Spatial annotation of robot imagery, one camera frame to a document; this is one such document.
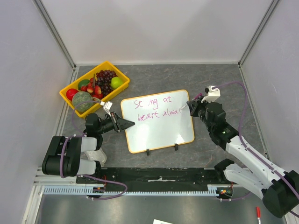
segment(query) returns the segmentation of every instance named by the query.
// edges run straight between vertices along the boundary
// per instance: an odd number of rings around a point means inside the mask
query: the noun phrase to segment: yellow tray
[[[73,83],[69,84],[68,86],[66,86],[65,88],[63,88],[59,94],[62,96],[62,98],[67,102],[67,104],[74,109],[71,101],[66,97],[66,92],[69,89],[78,89],[78,84],[79,82],[81,82],[83,79],[90,79],[93,77],[94,74],[96,74],[97,72],[100,72],[101,70],[113,70],[116,72],[116,75],[118,76],[118,78],[120,78],[123,81],[123,84],[118,87],[116,90],[113,90],[111,93],[109,93],[107,96],[105,96],[102,101],[107,102],[109,100],[111,100],[112,98],[114,98],[117,94],[121,93],[124,89],[126,89],[129,86],[129,82],[130,79],[128,77],[126,77],[121,71],[119,71],[114,65],[112,65],[109,61],[105,61],[102,64],[98,65],[97,67],[95,67],[94,69],[92,69],[91,71],[89,71],[88,73],[86,73],[85,75],[83,75],[82,77],[78,78],[76,81],[74,81]],[[95,104],[93,105],[91,108],[89,108],[87,111],[85,111],[84,113],[79,113],[77,110],[75,111],[75,113],[81,117],[81,118],[85,118],[88,114],[95,112],[96,110],[98,110],[100,107],[102,107],[100,104]]]

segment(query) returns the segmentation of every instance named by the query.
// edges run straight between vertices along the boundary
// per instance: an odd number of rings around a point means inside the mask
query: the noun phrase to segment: white paper
[[[160,221],[160,220],[154,219],[154,222],[153,222],[153,224],[172,224],[172,223],[167,223],[167,222],[163,222],[163,221]]]

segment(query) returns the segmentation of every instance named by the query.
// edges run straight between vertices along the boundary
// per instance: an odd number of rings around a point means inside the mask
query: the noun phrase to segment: red apple
[[[93,93],[93,87],[89,86],[87,88],[87,92],[90,93],[90,94],[92,94]]]
[[[66,97],[69,99],[69,100],[72,100],[73,99],[73,96],[79,92],[78,90],[76,89],[69,89],[67,92],[66,92]]]
[[[96,85],[94,88],[94,94],[100,95],[101,93],[102,93],[101,88],[98,85]]]

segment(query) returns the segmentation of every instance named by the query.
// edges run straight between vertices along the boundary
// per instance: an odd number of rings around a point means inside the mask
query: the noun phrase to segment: white wall
[[[21,222],[71,68],[30,0],[0,7],[0,219]]]
[[[76,63],[237,62],[271,0],[43,0]]]
[[[280,1],[243,71],[270,158],[299,173],[299,1]],[[288,214],[288,223],[296,223]]]

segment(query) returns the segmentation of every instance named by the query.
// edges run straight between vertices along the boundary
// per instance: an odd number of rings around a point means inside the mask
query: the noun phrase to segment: melon
[[[76,107],[78,104],[80,104],[84,101],[88,101],[88,100],[92,101],[93,100],[92,96],[88,92],[80,91],[80,92],[77,92],[73,96],[71,103],[73,104],[74,107]],[[94,105],[94,103],[92,103],[92,102],[84,103],[84,104],[81,104],[80,106],[78,106],[76,108],[76,110],[80,113],[84,113],[89,108],[91,108],[93,105]]]

